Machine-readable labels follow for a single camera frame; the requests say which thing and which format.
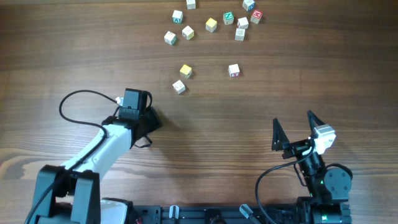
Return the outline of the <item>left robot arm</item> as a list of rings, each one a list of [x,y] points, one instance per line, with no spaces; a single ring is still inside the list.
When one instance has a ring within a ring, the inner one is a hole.
[[[115,112],[77,155],[59,166],[46,165],[35,183],[26,223],[142,223],[130,200],[101,198],[100,182],[112,165],[161,122],[148,91],[126,89]]]

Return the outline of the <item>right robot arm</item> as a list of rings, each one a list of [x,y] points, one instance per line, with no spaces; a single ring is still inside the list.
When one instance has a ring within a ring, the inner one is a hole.
[[[266,211],[275,223],[351,223],[347,201],[353,173],[341,164],[325,164],[322,154],[333,144],[335,130],[312,111],[307,116],[311,135],[296,142],[274,119],[272,150],[282,151],[283,159],[296,159],[294,170],[310,195],[293,204],[268,205]]]

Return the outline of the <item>pale drawing wooden block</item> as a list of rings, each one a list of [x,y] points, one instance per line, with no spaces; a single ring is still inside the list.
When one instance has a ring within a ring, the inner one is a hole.
[[[186,90],[186,86],[183,84],[181,80],[176,81],[175,83],[172,84],[172,86],[177,94],[181,94]]]

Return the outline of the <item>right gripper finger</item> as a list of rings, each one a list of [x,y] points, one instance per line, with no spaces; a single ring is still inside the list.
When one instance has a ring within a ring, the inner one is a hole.
[[[283,151],[290,145],[290,141],[287,138],[279,120],[273,119],[273,135],[272,135],[272,150]]]
[[[325,125],[325,123],[320,120],[311,110],[307,111],[308,122],[310,125],[310,129],[313,130],[317,126]]]

